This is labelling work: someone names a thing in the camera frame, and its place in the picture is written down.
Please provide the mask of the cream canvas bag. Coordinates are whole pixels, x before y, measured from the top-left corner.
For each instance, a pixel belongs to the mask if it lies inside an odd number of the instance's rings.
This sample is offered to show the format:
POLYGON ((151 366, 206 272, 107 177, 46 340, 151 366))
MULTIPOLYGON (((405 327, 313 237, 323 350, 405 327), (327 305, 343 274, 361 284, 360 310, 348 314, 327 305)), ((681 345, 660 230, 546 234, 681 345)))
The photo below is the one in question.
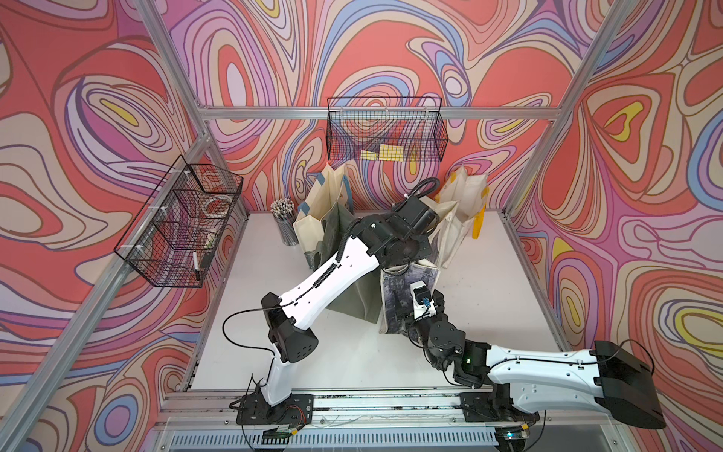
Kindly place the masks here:
POLYGON ((433 294, 441 270, 427 259, 382 269, 380 334, 405 334, 423 318, 440 312, 433 294))

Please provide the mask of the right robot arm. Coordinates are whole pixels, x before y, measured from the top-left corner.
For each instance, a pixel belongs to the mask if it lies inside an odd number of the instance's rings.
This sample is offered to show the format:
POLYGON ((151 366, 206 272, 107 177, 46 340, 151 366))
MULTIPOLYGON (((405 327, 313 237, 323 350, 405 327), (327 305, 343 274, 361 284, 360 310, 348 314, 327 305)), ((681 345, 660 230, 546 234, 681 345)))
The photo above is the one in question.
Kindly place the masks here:
POLYGON ((487 419, 549 410, 605 412, 639 429, 667 425, 653 381, 653 360, 604 340, 590 350, 514 350, 467 338, 444 312, 444 295, 420 282, 386 305, 391 327, 421 350, 453 385, 491 386, 487 419))

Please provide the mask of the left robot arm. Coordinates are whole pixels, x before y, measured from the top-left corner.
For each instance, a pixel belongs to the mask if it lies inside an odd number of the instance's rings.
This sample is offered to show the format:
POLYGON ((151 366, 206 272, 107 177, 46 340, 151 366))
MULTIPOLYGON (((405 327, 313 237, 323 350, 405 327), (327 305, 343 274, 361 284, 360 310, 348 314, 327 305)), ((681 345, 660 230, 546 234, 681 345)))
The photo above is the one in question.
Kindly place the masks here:
POLYGON ((439 221, 440 216, 414 196, 385 213, 356 218, 337 252, 311 276, 280 296, 263 297, 273 358, 261 394, 269 406, 291 396, 297 363, 318 346, 312 325, 322 311, 370 272, 428 258, 429 236, 439 221))

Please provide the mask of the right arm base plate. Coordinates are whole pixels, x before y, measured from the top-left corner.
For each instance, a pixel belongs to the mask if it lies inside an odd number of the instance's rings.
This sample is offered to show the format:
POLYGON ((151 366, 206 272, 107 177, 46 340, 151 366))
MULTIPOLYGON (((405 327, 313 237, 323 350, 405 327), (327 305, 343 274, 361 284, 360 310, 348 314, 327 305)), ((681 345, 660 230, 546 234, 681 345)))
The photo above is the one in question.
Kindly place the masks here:
POLYGON ((459 408, 467 423, 503 423, 534 425, 539 414, 528 414, 511 405, 504 394, 465 392, 459 395, 459 408))

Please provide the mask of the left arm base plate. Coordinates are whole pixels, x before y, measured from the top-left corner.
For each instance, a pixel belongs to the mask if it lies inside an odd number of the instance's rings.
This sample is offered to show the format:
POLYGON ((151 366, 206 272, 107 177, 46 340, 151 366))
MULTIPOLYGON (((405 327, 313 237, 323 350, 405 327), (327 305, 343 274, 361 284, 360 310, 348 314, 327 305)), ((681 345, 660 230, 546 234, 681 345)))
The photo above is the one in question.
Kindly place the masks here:
POLYGON ((236 423, 239 426, 288 425, 295 428, 312 422, 314 396, 292 394, 280 404, 271 406, 262 394, 253 393, 232 402, 230 407, 236 410, 236 423))

